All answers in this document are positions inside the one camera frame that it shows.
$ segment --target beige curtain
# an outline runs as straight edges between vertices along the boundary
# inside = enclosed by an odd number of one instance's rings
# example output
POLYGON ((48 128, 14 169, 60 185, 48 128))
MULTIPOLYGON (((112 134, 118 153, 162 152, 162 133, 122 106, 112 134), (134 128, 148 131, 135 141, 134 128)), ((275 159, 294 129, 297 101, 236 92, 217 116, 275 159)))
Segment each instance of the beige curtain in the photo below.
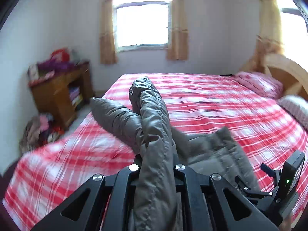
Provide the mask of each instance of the beige curtain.
POLYGON ((242 71, 264 72, 264 56, 283 54, 281 17, 277 0, 260 1, 260 33, 254 55, 241 68, 242 71))
POLYGON ((104 64, 113 64, 117 62, 112 13, 112 0, 102 0, 100 62, 104 64))
POLYGON ((188 59, 188 29, 184 0, 171 1, 171 28, 169 28, 167 59, 188 59))

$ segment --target red bag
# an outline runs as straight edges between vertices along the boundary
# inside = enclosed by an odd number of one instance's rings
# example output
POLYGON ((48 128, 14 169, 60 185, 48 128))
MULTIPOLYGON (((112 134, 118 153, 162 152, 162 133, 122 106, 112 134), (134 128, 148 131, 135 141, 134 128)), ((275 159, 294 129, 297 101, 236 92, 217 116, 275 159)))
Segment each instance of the red bag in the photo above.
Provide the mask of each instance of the red bag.
POLYGON ((58 49, 51 53, 51 59, 57 61, 70 61, 70 54, 68 53, 67 48, 58 49))

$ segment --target wooden nightstand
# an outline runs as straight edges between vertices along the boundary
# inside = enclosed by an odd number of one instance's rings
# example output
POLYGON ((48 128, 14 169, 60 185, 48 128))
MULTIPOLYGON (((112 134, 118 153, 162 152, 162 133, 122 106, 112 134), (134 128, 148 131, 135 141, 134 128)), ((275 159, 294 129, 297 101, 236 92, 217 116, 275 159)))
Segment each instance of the wooden nightstand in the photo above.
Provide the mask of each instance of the wooden nightstand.
POLYGON ((31 87, 36 107, 40 113, 51 113, 54 120, 64 129, 76 119, 76 112, 70 100, 68 85, 78 86, 86 102, 94 96, 89 63, 65 74, 31 87))

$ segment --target bed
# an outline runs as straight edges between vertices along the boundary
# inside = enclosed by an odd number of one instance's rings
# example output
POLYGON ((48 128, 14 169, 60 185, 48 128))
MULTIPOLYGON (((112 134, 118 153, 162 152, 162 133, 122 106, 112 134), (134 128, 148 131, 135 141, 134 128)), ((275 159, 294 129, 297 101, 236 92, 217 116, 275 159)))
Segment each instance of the bed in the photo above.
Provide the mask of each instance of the bed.
MULTIPOLYGON (((296 76, 292 71, 284 71, 296 76)), ((308 133, 297 121, 275 100, 256 95, 232 76, 126 74, 104 97, 131 108, 129 87, 136 78, 145 75, 161 93, 171 124, 179 130, 213 133, 227 126, 247 154, 263 191, 271 190, 273 184, 260 170, 261 163, 279 168, 297 149, 308 155, 308 133)), ((134 156, 130 147, 101 128, 90 113, 71 136, 20 159, 2 200, 3 206, 20 230, 30 230, 90 176, 115 174, 130 165, 134 156)), ((307 166, 306 159, 297 189, 300 197, 293 210, 295 222, 308 201, 307 166)))

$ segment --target black device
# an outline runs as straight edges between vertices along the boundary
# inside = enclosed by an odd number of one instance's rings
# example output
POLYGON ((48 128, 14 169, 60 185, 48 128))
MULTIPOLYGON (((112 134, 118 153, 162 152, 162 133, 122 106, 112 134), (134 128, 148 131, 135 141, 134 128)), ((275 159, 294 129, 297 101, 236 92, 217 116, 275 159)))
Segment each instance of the black device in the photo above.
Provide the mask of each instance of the black device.
POLYGON ((278 183, 276 200, 284 200, 287 195, 296 190, 305 160, 305 154, 296 150, 283 164, 278 183))
MULTIPOLYGON (((93 175, 32 231, 98 231, 103 219, 102 231, 127 230, 142 162, 140 158, 136 156, 134 164, 116 175, 93 175)), ((178 164, 175 157, 174 176, 176 191, 181 193, 184 230, 278 231, 277 227, 298 200, 295 189, 304 158, 305 154, 295 152, 286 161, 282 172, 261 166, 274 178, 274 185, 277 183, 272 192, 266 193, 250 190, 240 177, 236 177, 236 189, 218 173, 198 174, 190 167, 178 164), (287 195, 279 201, 276 194, 282 182, 277 180, 276 174, 280 178, 284 178, 284 174, 290 178, 287 182, 290 186, 284 186, 281 191, 284 195, 288 190, 287 195)))

